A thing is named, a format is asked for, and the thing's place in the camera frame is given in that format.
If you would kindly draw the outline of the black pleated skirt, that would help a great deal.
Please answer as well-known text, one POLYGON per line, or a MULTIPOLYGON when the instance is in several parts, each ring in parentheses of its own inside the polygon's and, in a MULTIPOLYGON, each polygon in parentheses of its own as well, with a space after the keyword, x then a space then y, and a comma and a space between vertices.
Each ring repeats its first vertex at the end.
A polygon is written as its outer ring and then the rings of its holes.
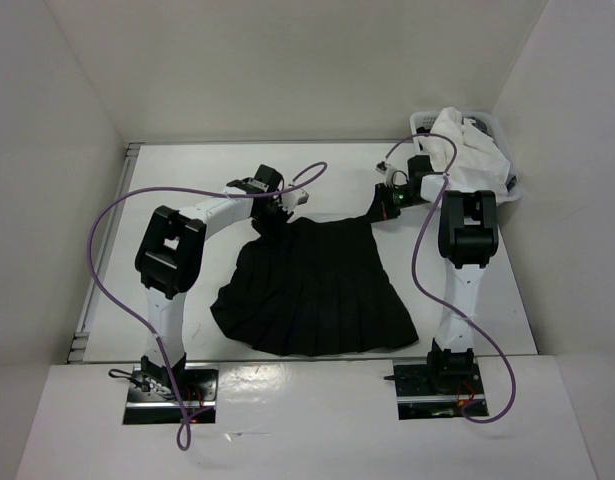
POLYGON ((246 243, 210 311, 227 338, 281 356, 395 350, 419 339, 364 216, 299 218, 276 239, 246 243))

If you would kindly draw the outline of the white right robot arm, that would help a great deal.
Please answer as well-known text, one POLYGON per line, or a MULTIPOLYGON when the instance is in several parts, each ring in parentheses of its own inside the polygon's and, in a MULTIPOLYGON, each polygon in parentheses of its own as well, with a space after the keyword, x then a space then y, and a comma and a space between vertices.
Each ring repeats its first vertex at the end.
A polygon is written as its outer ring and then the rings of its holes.
POLYGON ((397 218, 407 207, 430 203, 440 209, 438 250, 445 261, 446 284, 441 320, 423 367, 423 381, 435 394, 457 392, 476 374, 475 314, 485 268, 499 245, 496 195, 490 190, 462 191, 447 174, 434 172, 430 157, 407 162, 403 184, 398 170, 382 161, 384 180, 374 186, 367 212, 372 222, 397 218))

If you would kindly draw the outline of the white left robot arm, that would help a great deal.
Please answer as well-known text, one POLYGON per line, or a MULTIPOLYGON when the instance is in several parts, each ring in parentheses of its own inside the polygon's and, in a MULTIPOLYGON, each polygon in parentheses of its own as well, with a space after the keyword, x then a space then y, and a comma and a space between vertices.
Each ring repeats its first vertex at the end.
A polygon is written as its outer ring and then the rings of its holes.
POLYGON ((135 268, 154 329, 141 357, 141 374, 161 398, 171 400, 185 390, 184 304, 199 277, 205 242, 248 219, 261 235, 273 237, 308 198, 305 190, 284 185, 277 170, 261 165, 254 176, 229 182, 216 197, 180 210, 163 205, 153 212, 135 268), (276 192, 286 188, 288 192, 276 192))

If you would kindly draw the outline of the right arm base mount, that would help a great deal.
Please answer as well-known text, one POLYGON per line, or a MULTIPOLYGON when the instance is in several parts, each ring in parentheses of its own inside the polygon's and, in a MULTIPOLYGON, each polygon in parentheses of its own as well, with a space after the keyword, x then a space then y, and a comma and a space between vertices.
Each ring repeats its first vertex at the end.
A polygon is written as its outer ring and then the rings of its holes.
POLYGON ((426 363, 395 362, 384 380, 395 388, 400 420, 488 417, 483 382, 477 364, 465 378, 433 379, 426 363))

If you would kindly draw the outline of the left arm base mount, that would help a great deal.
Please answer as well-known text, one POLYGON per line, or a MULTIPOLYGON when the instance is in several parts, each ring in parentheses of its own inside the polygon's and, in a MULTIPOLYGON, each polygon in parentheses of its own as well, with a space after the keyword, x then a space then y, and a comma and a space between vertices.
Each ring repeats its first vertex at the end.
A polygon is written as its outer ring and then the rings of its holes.
MULTIPOLYGON (((112 368, 108 376, 129 383, 123 424, 178 424, 183 420, 172 391, 145 377, 139 366, 131 371, 112 368)), ((192 424, 213 424, 216 418, 219 371, 213 367, 192 367, 179 387, 183 404, 192 424)))

